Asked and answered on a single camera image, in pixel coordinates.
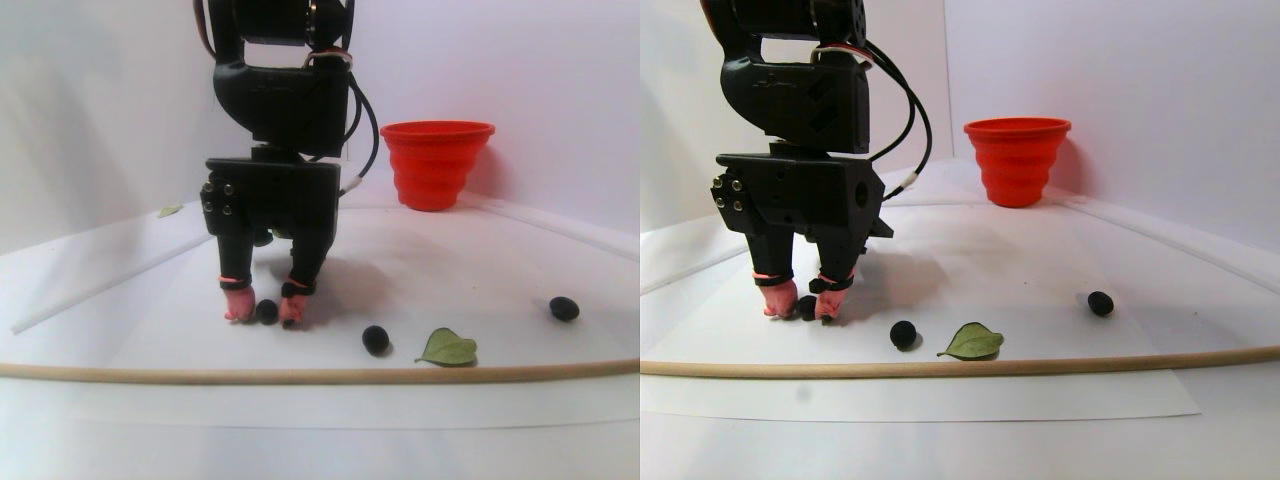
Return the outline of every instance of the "red wire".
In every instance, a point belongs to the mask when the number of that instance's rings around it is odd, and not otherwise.
[[[863,56],[865,56],[867,59],[874,59],[876,58],[876,56],[872,56],[872,54],[868,52],[867,50],[859,49],[859,47],[849,45],[849,44],[827,44],[827,45],[818,45],[818,47],[819,49],[845,49],[845,50],[850,50],[850,51],[856,51],[856,52],[861,54]]]
[[[214,54],[214,47],[209,45],[209,31],[205,29],[205,0],[193,0],[192,4],[196,8],[196,29],[200,32],[200,41],[205,44],[205,51],[209,51],[209,56],[218,58]]]

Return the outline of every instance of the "cable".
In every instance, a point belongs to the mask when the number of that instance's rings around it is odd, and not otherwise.
[[[884,154],[888,154],[888,151],[891,151],[895,147],[897,147],[902,142],[902,140],[905,140],[906,136],[911,132],[911,127],[915,123],[915,111],[916,110],[920,111],[920,122],[924,123],[924,138],[925,138],[924,140],[924,155],[920,157],[920,163],[915,166],[915,170],[913,170],[911,174],[908,175],[902,180],[902,183],[897,186],[897,188],[893,188],[892,192],[890,192],[888,195],[886,195],[884,198],[882,198],[882,201],[887,201],[890,198],[896,197],[899,193],[902,193],[902,191],[905,191],[908,187],[910,187],[911,183],[915,183],[915,179],[920,175],[922,172],[924,172],[924,166],[929,161],[929,155],[933,152],[933,125],[929,123],[929,114],[924,111],[924,105],[920,104],[920,99],[915,95],[915,91],[911,90],[911,87],[906,83],[906,78],[902,76],[902,72],[899,70],[897,65],[893,64],[893,60],[890,59],[888,55],[884,54],[883,50],[881,50],[879,47],[877,47],[876,44],[873,44],[872,41],[869,41],[869,40],[867,41],[867,51],[863,51],[863,50],[860,50],[860,49],[858,49],[858,47],[855,47],[852,45],[845,45],[845,44],[822,45],[818,49],[815,49],[814,51],[815,51],[814,56],[817,55],[817,52],[820,52],[820,51],[840,51],[840,52],[846,52],[846,54],[850,54],[850,55],[852,55],[852,54],[856,52],[856,54],[861,54],[864,56],[868,52],[870,52],[870,58],[876,63],[876,65],[879,67],[882,70],[884,70],[884,73],[891,79],[893,79],[893,82],[896,82],[899,84],[899,87],[901,87],[902,91],[906,93],[906,100],[908,100],[908,104],[910,106],[909,115],[908,115],[906,128],[904,128],[902,133],[899,134],[899,137],[892,143],[890,143],[887,147],[884,147],[884,150],[881,150],[879,152],[877,152],[876,155],[873,155],[870,159],[868,159],[869,161],[874,160],[874,159],[879,159]]]
[[[351,91],[356,93],[356,101],[364,105],[364,109],[369,111],[369,124],[370,127],[372,127],[374,131],[374,147],[369,151],[369,160],[365,161],[365,166],[360,169],[360,173],[356,174],[356,178],[352,178],[346,187],[338,191],[338,197],[347,195],[347,192],[356,189],[356,187],[360,186],[360,182],[365,179],[365,174],[367,174],[369,169],[374,166],[374,159],[378,157],[378,150],[379,147],[381,147],[381,138],[379,138],[378,133],[378,115],[374,114],[374,106],[369,102],[369,97],[365,96],[365,92],[360,90],[360,84],[356,83],[356,74],[351,73],[349,76],[351,76]]]
[[[214,54],[212,45],[209,45],[209,31],[205,27],[205,0],[192,0],[192,6],[196,8],[196,31],[200,32],[200,41],[205,44],[205,51],[209,56],[218,58]]]
[[[920,163],[915,165],[915,170],[913,170],[911,174],[897,186],[897,188],[893,188],[893,191],[886,195],[882,200],[887,201],[896,197],[899,193],[902,193],[902,191],[905,191],[906,187],[910,187],[911,183],[915,182],[916,177],[924,172],[924,166],[929,163],[929,155],[933,152],[933,125],[929,123],[929,114],[924,111],[924,105],[920,104],[920,99],[915,95],[915,91],[906,84],[906,78],[902,77],[902,72],[897,69],[893,60],[890,59],[888,55],[877,47],[870,40],[867,41],[867,50],[876,55],[877,65],[879,65],[884,73],[888,73],[890,77],[906,91],[909,101],[916,110],[920,110],[920,122],[924,124],[924,155],[920,157]]]
[[[876,61],[876,56],[872,55],[870,52],[867,52],[865,50],[861,50],[861,49],[858,49],[858,47],[855,47],[852,45],[846,45],[846,44],[819,45],[817,49],[813,50],[813,54],[809,55],[810,61],[817,63],[818,61],[818,54],[822,54],[822,52],[841,52],[841,54],[849,54],[851,56],[855,56],[854,54],[858,54],[858,55],[861,55],[861,56],[864,56],[867,59],[870,59],[873,63]],[[893,151],[893,148],[897,148],[897,146],[901,145],[902,141],[906,140],[908,134],[911,133],[913,128],[915,128],[915,105],[911,102],[911,99],[908,97],[908,100],[906,100],[906,125],[902,127],[902,132],[899,133],[897,138],[893,138],[893,141],[890,142],[890,145],[884,146],[884,148],[881,148],[878,152],[876,152],[876,155],[872,155],[870,157],[868,157],[867,161],[873,161],[874,163],[876,160],[879,160],[881,157],[883,157],[888,152]]]
[[[347,33],[342,36],[342,50],[351,51],[351,31],[356,27],[356,0],[347,0]]]

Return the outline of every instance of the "small leaf fragment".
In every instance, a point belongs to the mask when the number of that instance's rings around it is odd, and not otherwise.
[[[179,210],[182,210],[182,205],[170,205],[170,206],[166,206],[164,209],[160,209],[160,212],[156,214],[156,218],[157,219],[163,219],[165,216],[177,214]]]
[[[977,321],[968,323],[951,338],[951,344],[946,352],[938,356],[950,355],[960,360],[975,360],[1000,352],[1000,346],[1005,343],[1005,335],[991,332]]]
[[[438,328],[426,339],[426,349],[422,357],[413,362],[431,362],[440,366],[463,366],[475,364],[476,340],[458,337],[447,328]]]

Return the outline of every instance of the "white table surface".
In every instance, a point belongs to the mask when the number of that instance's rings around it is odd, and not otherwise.
[[[886,183],[896,180],[886,175]],[[910,204],[982,201],[977,170],[932,164]],[[1073,200],[1082,211],[1120,219],[1162,241],[1121,228],[1082,225],[1087,250],[1102,265],[1119,307],[1139,319],[1161,353],[1280,343],[1277,256],[1204,232],[1114,206]],[[667,255],[718,219],[649,233],[643,257]],[[1102,220],[1082,220],[1101,223]],[[1187,247],[1215,266],[1170,248]],[[671,265],[721,255],[707,248]],[[1229,270],[1245,271],[1249,282]],[[728,275],[717,265],[703,274]],[[646,271],[645,284],[667,271]],[[641,300],[648,351],[709,292],[666,293],[663,312]],[[1161,419],[1007,422],[786,422],[641,413],[645,479],[1275,479],[1280,456],[1280,362],[1176,372],[1202,413]]]

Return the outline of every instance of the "black berry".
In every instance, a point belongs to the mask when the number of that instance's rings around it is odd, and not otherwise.
[[[559,321],[570,321],[577,317],[577,303],[567,297],[552,298],[552,316]]]
[[[796,311],[800,312],[800,317],[804,321],[813,321],[817,319],[813,310],[818,306],[818,297],[806,294],[796,301]]]
[[[915,325],[910,321],[901,320],[893,324],[893,328],[888,330],[888,339],[893,342],[897,349],[905,349],[915,343]]]
[[[1089,293],[1089,310],[1093,311],[1093,315],[1107,316],[1115,308],[1116,303],[1111,301],[1111,296],[1102,292]]]
[[[279,311],[280,310],[275,306],[275,302],[270,300],[257,302],[257,307],[253,308],[257,321],[262,323],[262,325],[274,325]]]
[[[381,326],[374,325],[365,329],[365,333],[360,335],[360,340],[365,343],[365,349],[369,355],[379,356],[387,352],[387,346],[392,344],[392,340],[387,338],[387,330]]]

